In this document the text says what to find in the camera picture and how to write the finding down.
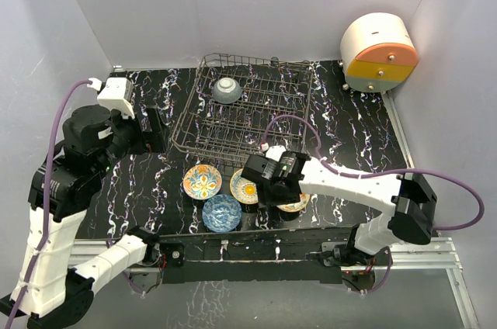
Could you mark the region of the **yellow sun pattern bowl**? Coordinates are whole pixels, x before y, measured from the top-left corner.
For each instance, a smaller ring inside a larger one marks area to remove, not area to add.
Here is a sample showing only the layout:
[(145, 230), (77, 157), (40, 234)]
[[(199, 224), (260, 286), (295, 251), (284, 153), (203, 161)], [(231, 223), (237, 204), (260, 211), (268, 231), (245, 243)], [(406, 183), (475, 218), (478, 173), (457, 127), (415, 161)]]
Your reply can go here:
[(238, 169), (231, 177), (230, 191), (232, 196), (240, 203), (246, 205), (255, 205), (259, 198), (255, 183), (242, 177), (243, 169)]

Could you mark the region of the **orange blue floral bowl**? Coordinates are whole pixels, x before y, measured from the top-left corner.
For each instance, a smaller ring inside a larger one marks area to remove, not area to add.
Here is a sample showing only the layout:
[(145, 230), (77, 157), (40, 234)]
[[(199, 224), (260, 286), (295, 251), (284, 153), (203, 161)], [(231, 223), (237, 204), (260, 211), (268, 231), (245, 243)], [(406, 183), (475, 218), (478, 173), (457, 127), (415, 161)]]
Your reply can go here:
[(185, 173), (182, 186), (190, 198), (207, 200), (221, 190), (222, 176), (214, 166), (199, 164)]

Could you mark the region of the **orange flower green leaf bowl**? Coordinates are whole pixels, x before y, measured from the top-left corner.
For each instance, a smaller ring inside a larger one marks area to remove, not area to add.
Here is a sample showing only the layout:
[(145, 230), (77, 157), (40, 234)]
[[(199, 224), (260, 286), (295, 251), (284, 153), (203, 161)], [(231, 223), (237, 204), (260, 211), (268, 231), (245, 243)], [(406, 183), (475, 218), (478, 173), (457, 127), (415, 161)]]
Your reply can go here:
[(297, 203), (278, 205), (277, 208), (286, 213), (298, 213), (307, 206), (310, 198), (309, 194), (300, 194), (300, 200)]

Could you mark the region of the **grey wire dish rack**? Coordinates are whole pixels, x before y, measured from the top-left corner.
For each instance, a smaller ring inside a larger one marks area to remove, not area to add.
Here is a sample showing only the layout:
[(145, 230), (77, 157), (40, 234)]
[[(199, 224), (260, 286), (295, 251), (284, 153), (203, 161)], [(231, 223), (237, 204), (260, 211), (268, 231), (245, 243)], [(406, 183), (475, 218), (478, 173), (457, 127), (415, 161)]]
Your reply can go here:
[[(214, 84), (232, 78), (242, 95), (232, 104), (214, 100)], [(309, 61), (286, 62), (233, 54), (208, 54), (172, 131), (172, 144), (189, 158), (221, 168), (239, 168), (266, 140), (304, 151), (309, 129), (314, 68)]]

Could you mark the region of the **blue white pattern bowl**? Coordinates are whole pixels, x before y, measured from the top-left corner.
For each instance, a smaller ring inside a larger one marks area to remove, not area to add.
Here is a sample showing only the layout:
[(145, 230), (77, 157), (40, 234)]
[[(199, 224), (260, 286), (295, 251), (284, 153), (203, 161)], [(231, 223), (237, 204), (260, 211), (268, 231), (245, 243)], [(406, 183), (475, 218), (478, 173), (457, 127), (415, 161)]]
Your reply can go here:
[(205, 227), (210, 231), (231, 232), (242, 221), (242, 206), (233, 196), (215, 195), (204, 203), (202, 219)]

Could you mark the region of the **round three-colour drawer unit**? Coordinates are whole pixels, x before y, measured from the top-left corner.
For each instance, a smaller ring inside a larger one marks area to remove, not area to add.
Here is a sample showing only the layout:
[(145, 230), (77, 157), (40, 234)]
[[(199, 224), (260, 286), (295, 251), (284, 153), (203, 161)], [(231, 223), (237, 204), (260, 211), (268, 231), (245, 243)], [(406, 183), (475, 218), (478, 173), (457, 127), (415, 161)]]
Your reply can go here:
[(386, 92), (412, 73), (419, 55), (404, 21), (372, 12), (353, 21), (340, 43), (345, 86), (359, 92)]

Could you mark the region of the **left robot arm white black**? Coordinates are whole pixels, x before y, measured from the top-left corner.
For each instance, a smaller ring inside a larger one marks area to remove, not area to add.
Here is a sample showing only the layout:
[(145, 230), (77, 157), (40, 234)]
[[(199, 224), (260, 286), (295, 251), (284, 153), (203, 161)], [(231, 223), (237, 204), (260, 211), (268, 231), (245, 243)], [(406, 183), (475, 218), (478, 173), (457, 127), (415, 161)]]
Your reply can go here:
[(137, 263), (155, 264), (158, 235), (136, 226), (101, 254), (69, 265), (76, 234), (103, 179), (130, 154), (163, 153), (169, 129), (158, 108), (146, 108), (150, 130), (136, 118), (99, 105), (76, 109), (56, 128), (43, 164), (30, 187), (30, 233), (19, 281), (1, 299), (1, 312), (12, 322), (27, 316), (29, 328), (66, 328), (88, 312), (106, 284)]

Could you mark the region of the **aluminium frame rail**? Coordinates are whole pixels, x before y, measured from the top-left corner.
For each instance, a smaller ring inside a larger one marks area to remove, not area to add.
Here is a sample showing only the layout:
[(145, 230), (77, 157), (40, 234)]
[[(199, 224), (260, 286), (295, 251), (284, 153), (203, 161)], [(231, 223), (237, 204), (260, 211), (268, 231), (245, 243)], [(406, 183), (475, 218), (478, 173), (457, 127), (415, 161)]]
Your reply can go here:
[[(359, 266), (327, 267), (307, 260), (308, 252), (321, 243), (346, 243), (346, 228), (319, 227), (281, 230), (251, 230), (233, 234), (182, 234), (162, 237), (161, 243), (181, 243), (184, 265), (167, 268), (165, 284), (194, 281), (321, 281), (332, 284), (345, 272), (358, 272)], [(443, 269), (447, 272), (454, 299), (465, 328), (477, 328), (462, 265), (449, 237), (433, 237), (427, 245), (397, 243), (386, 247), (391, 261), (376, 270)]]

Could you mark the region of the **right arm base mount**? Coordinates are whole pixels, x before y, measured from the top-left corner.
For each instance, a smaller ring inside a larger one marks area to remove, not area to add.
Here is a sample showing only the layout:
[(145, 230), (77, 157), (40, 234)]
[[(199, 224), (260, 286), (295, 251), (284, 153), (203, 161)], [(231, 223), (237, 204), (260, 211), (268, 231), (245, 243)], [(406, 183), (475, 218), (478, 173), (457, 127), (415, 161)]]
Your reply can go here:
[(391, 261), (387, 248), (381, 249), (375, 255), (369, 255), (350, 247), (346, 243), (323, 242), (317, 251), (308, 252), (307, 260), (316, 260), (327, 267), (351, 267), (351, 266), (387, 266)]

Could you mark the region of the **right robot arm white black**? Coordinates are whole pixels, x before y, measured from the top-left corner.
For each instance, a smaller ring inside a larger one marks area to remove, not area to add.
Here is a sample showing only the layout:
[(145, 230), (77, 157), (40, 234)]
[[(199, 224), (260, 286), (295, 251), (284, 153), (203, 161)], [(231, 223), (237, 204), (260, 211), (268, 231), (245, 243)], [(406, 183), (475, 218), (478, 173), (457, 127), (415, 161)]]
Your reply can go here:
[(331, 196), (365, 205), (379, 216), (356, 225), (339, 247), (344, 265), (362, 265), (397, 243), (427, 245), (433, 232), (437, 197), (419, 173), (366, 173), (338, 168), (323, 159), (278, 147), (252, 154), (242, 177), (256, 186), (262, 206), (295, 203), (302, 194)]

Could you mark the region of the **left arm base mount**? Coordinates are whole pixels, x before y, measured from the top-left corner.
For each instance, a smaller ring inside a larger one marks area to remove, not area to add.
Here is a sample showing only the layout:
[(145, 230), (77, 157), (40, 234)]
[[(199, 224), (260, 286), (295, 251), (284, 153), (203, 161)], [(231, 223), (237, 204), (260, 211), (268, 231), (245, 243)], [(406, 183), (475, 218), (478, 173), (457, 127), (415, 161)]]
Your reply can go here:
[(158, 266), (166, 268), (181, 268), (184, 265), (185, 248), (181, 243), (160, 243)]

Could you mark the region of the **grey speckled bowl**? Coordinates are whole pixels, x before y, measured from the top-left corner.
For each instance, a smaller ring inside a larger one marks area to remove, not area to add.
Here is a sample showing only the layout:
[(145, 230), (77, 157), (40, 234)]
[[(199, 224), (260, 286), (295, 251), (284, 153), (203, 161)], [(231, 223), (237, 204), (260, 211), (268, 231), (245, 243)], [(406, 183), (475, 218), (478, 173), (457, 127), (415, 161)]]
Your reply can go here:
[(233, 78), (220, 78), (214, 84), (212, 96), (215, 102), (220, 104), (232, 104), (242, 96), (242, 87)]

